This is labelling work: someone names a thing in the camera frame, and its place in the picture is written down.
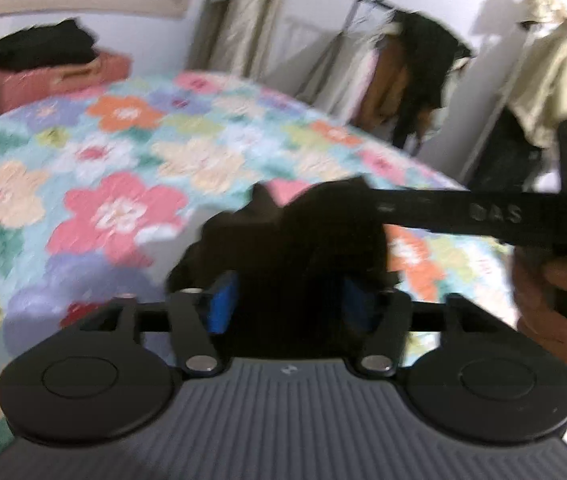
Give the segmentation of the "person's right hand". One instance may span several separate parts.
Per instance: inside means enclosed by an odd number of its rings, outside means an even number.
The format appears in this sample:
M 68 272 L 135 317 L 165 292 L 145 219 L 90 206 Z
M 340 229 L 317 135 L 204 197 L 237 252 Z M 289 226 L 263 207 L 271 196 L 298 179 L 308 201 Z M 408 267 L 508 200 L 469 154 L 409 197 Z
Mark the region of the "person's right hand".
M 529 250 L 517 248 L 511 282 L 518 330 L 567 364 L 567 318 L 551 305 L 555 289 L 567 291 L 567 258 L 541 263 Z

